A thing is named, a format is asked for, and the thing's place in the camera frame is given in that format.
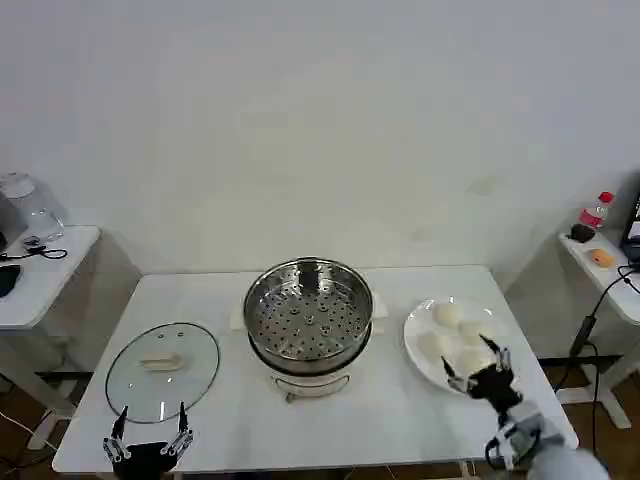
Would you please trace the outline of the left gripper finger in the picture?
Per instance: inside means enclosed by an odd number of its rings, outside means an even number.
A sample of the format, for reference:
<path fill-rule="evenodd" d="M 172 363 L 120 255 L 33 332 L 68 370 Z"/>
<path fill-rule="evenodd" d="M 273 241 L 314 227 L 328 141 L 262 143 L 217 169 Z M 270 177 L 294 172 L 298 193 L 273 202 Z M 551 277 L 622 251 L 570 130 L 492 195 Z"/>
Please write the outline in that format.
<path fill-rule="evenodd" d="M 185 405 L 180 403 L 178 432 L 161 450 L 164 456 L 182 456 L 194 440 L 193 430 L 189 426 Z"/>
<path fill-rule="evenodd" d="M 114 422 L 110 435 L 103 438 L 103 450 L 111 463 L 119 463 L 131 457 L 128 447 L 123 442 L 127 413 L 128 407 L 125 406 Z"/>

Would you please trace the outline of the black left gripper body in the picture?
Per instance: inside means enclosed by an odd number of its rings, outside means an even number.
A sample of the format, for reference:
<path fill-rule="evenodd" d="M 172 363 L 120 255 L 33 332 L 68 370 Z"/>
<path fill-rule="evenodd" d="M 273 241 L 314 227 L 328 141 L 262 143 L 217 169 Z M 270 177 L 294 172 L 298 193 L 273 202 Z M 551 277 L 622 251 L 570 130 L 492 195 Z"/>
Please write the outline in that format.
<path fill-rule="evenodd" d="M 166 445 L 166 442 L 153 442 L 127 446 L 129 456 L 113 464 L 114 474 L 124 480 L 162 479 L 178 463 L 175 454 L 171 455 L 170 451 L 162 453 Z"/>

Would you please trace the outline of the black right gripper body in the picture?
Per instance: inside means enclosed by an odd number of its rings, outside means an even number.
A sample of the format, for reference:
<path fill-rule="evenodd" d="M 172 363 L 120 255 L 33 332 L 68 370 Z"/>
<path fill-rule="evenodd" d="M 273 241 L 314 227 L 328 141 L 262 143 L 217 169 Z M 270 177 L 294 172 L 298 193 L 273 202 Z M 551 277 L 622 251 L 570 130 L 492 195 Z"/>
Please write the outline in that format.
<path fill-rule="evenodd" d="M 510 368 L 488 366 L 469 377 L 468 393 L 484 399 L 497 413 L 508 412 L 522 402 L 522 394 L 512 388 L 514 373 Z"/>

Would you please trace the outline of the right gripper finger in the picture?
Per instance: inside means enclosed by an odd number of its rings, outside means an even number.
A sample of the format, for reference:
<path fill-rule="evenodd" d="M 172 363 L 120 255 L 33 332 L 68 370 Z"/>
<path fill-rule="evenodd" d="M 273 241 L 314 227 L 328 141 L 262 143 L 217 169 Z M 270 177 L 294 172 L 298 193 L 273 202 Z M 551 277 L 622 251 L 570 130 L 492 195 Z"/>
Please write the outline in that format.
<path fill-rule="evenodd" d="M 493 339 L 486 337 L 482 334 L 479 335 L 482 341 L 491 351 L 493 357 L 489 363 L 482 368 L 484 370 L 496 370 L 500 371 L 512 371 L 511 352 L 507 347 L 501 347 Z"/>
<path fill-rule="evenodd" d="M 458 375 L 444 356 L 441 356 L 441 361 L 447 377 L 447 384 L 453 390 L 461 394 L 468 395 L 470 390 L 476 387 L 475 380 Z"/>

